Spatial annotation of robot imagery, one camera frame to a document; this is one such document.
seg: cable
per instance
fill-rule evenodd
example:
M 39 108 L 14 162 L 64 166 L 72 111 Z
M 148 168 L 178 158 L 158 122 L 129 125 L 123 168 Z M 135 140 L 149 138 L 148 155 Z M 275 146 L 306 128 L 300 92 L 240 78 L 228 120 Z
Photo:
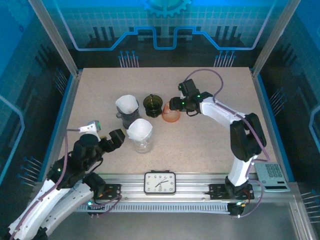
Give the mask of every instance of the cable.
M 256 140 L 257 143 L 259 144 L 259 147 L 261 148 L 263 154 L 265 155 L 267 161 L 270 162 L 271 160 L 270 160 L 269 154 L 267 153 L 265 147 L 263 146 L 260 138 L 258 137 L 256 131 L 255 131 L 254 128 L 251 126 L 251 124 L 250 124 L 244 117 L 242 117 L 240 114 L 236 113 L 235 111 L 231 110 L 230 108 L 225 107 L 225 106 L 223 106 L 222 104 L 220 104 L 220 103 L 218 103 L 218 102 L 216 102 L 215 104 L 217 104 L 220 108 L 228 111 L 228 112 L 231 113 L 232 115 L 237 116 L 238 118 L 240 118 L 240 119 L 248 126 L 248 128 L 249 128 L 250 131 L 252 132 L 255 140 Z
M 109 213 L 112 209 L 114 209 L 114 208 L 116 207 L 116 205 L 117 205 L 117 204 L 120 202 L 120 200 L 122 199 L 122 195 L 116 196 L 115 198 L 111 199 L 109 202 L 106 203 L 106 205 L 107 205 L 108 203 L 111 203 L 111 202 L 114 201 L 114 200 L 117 200 L 117 199 L 118 199 L 118 201 L 116 201 L 116 203 L 113 204 L 112 207 L 110 207 L 107 211 L 99 214 L 99 216 L 105 215 L 105 214 Z
M 259 205 L 260 205 L 260 203 L 261 203 L 261 200 L 262 200 L 262 198 L 263 198 L 263 196 L 264 196 L 264 186 L 262 185 L 262 183 L 261 183 L 259 180 L 249 179 L 249 181 L 251 181 L 251 182 L 256 182 L 256 183 L 258 183 L 258 184 L 260 185 L 260 187 L 261 187 L 261 196 L 260 196 L 260 198 L 259 198 L 259 201 L 256 203 L 256 205 L 254 206 L 254 208 L 253 208 L 251 211 L 249 211 L 248 213 L 246 213 L 245 215 L 237 215 L 237 216 L 233 216 L 233 218 L 240 219 L 240 218 L 244 218 L 244 217 L 252 214 L 252 213 L 257 209 L 257 207 L 259 207 Z
M 97 166 L 95 166 L 89 173 L 92 173 L 94 170 L 96 170 L 98 167 L 100 167 L 103 162 L 104 162 L 104 159 L 101 158 L 100 163 Z
M 215 94 L 213 94 L 213 102 L 216 102 L 216 96 L 218 95 L 218 93 L 221 92 L 222 88 L 224 87 L 224 80 L 222 79 L 222 76 L 218 72 L 216 72 L 215 70 L 212 70 L 212 69 L 209 69 L 209 68 L 201 68 L 201 69 L 194 70 L 193 72 L 191 72 L 185 78 L 184 82 L 187 81 L 190 78 L 191 75 L 193 75 L 193 74 L 195 74 L 197 72 L 201 72 L 201 71 L 212 72 L 212 73 L 216 74 L 219 77 L 220 81 L 221 81 L 221 87 L 218 89 L 218 91 L 215 92 Z
M 61 183 L 62 179 L 64 178 L 64 175 L 66 173 L 67 169 L 67 161 L 68 161 L 68 136 L 67 133 L 65 133 L 64 136 L 64 143 L 65 143 L 65 150 L 64 150 L 64 162 L 63 162 L 63 169 L 61 176 L 59 177 L 58 181 L 56 184 L 51 187 L 48 191 L 46 191 L 42 196 L 40 196 L 32 205 L 31 207 L 25 212 L 25 214 L 22 216 L 21 220 L 17 224 L 16 228 L 14 229 L 11 237 L 9 240 L 13 240 L 14 237 L 16 236 L 17 232 L 19 231 L 20 227 L 22 226 L 23 222 L 27 218 L 27 216 L 30 214 L 30 212 L 36 207 L 36 205 L 41 202 L 48 194 L 50 194 L 54 189 L 57 188 L 57 186 Z
M 102 197 L 105 193 L 108 193 L 108 192 L 111 192 L 111 191 L 112 191 L 111 189 L 108 189 L 108 190 L 104 191 L 103 193 L 100 194 L 99 198 Z M 97 204 L 97 205 L 102 205 L 103 204 L 103 203 L 98 203 L 95 198 L 93 199 L 93 202 L 95 204 Z

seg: gray floor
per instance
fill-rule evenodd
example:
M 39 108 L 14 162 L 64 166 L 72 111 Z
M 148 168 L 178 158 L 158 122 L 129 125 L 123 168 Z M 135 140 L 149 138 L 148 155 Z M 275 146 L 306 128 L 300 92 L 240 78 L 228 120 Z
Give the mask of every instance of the gray floor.
M 295 240 L 290 209 L 263 204 L 248 217 L 205 213 L 73 213 L 49 240 Z

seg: gear logo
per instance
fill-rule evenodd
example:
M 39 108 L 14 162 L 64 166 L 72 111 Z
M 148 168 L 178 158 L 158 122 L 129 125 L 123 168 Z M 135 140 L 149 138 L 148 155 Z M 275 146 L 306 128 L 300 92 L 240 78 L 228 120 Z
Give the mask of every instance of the gear logo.
M 191 4 L 191 0 L 142 0 L 145 10 L 149 10 L 150 14 L 157 17 L 167 16 L 173 17 L 174 14 L 180 14 L 181 10 L 187 9 L 187 4 Z
M 27 0 L 0 0 L 0 7 L 7 7 L 12 17 L 22 26 L 30 14 L 27 4 Z

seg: white grid pattern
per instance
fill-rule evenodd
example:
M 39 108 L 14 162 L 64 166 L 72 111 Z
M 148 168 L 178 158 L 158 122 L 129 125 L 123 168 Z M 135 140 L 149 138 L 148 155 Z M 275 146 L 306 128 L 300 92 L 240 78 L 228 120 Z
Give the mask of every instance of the white grid pattern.
M 234 26 L 237 26 L 235 37 L 241 33 L 241 41 L 246 47 L 251 47 L 258 35 L 261 26 L 266 19 L 269 7 L 188 7 L 181 14 L 174 17 L 156 17 L 148 14 L 143 7 L 101 7 L 101 8 L 68 8 L 61 12 L 71 29 L 72 35 L 80 48 L 85 48 L 89 43 L 89 34 L 95 38 L 93 27 L 100 29 L 105 27 L 108 39 L 111 39 L 109 27 L 113 27 L 116 38 L 129 31 L 133 26 L 161 27 L 161 36 L 168 37 L 169 27 L 197 26 L 206 31 L 211 37 L 216 35 L 218 26 L 221 26 L 219 39 L 222 39 L 225 26 L 229 26 L 227 39 L 230 38 Z M 49 10 L 51 17 L 61 33 L 65 32 L 60 16 L 54 9 Z M 271 23 L 279 17 L 279 10 L 275 11 Z M 70 39 L 68 35 L 62 34 L 64 39 Z

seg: paper coffee filter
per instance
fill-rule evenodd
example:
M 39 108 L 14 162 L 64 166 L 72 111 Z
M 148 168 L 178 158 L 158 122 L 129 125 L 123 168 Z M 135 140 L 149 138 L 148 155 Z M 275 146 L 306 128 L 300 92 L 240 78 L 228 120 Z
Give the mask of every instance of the paper coffee filter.
M 129 139 L 142 141 L 152 131 L 152 125 L 145 119 L 139 118 L 135 120 L 130 126 L 126 133 L 129 135 Z
M 132 95 L 124 95 L 115 101 L 115 105 L 124 113 L 132 114 L 139 106 L 137 99 Z

